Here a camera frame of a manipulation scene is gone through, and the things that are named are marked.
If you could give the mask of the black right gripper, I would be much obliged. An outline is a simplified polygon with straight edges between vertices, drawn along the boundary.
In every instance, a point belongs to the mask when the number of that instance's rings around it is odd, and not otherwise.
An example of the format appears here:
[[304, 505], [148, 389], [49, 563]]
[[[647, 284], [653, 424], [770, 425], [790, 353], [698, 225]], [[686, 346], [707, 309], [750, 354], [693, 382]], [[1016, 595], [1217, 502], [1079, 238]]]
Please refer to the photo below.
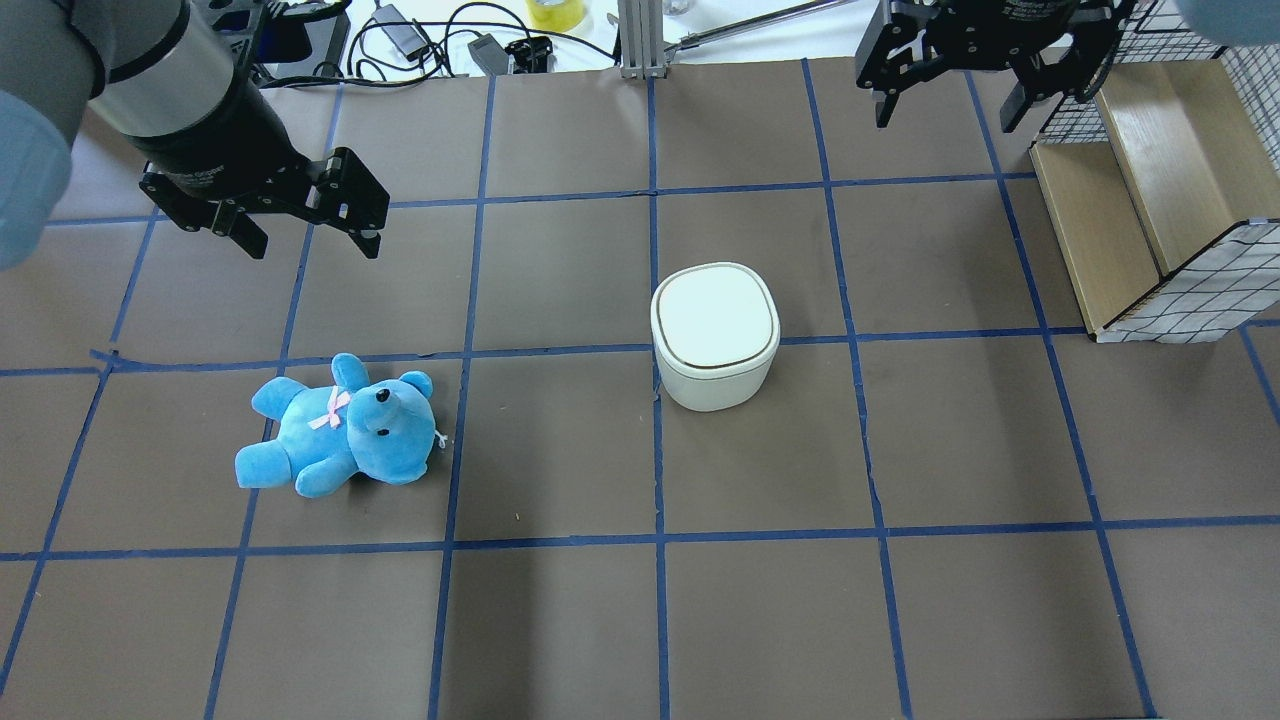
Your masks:
[[1123, 35], [1134, 1], [882, 1], [855, 51], [856, 86], [870, 92], [876, 127], [900, 96], [946, 70], [1010, 69], [998, 110], [1012, 133], [1055, 95], [1088, 102], [1094, 77]]

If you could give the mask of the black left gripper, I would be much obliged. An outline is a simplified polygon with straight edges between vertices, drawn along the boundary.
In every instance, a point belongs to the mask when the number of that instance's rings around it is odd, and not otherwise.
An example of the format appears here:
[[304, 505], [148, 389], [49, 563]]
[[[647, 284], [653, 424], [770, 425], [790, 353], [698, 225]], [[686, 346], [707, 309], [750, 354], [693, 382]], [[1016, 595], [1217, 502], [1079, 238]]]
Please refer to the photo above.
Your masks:
[[264, 260], [269, 237], [243, 208], [287, 213], [337, 229], [366, 259], [379, 258], [390, 195], [352, 149], [312, 159], [283, 136], [250, 131], [141, 137], [140, 151], [150, 163], [140, 187], [187, 232], [210, 231]]

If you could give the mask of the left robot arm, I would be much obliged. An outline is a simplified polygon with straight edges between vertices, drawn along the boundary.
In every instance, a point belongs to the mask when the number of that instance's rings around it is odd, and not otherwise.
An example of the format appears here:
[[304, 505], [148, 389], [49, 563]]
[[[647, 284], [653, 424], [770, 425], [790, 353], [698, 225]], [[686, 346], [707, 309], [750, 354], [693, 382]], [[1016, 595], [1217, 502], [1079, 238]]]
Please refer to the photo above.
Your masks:
[[195, 1], [3, 4], [3, 268], [37, 249], [65, 195], [87, 111], [146, 160], [140, 188], [187, 232], [253, 259], [257, 214], [284, 214], [380, 252], [390, 197], [361, 158], [310, 159]]

